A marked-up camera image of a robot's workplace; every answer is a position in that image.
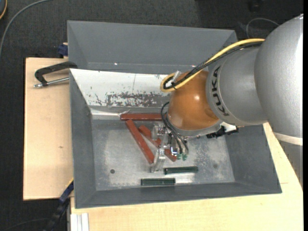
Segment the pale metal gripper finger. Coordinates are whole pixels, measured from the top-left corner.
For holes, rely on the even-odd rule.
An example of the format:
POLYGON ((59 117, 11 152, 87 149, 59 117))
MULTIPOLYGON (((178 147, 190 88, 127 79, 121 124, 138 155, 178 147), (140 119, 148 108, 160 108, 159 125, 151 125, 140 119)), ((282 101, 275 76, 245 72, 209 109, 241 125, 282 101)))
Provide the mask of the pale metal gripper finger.
POLYGON ((163 125, 154 126, 152 130, 152 139, 154 140, 156 147, 162 150, 167 149, 168 133, 163 125))
POLYGON ((151 164, 150 172, 155 173, 163 170, 165 163, 165 152, 163 149, 157 149, 156 154, 154 156, 154 162, 151 164))

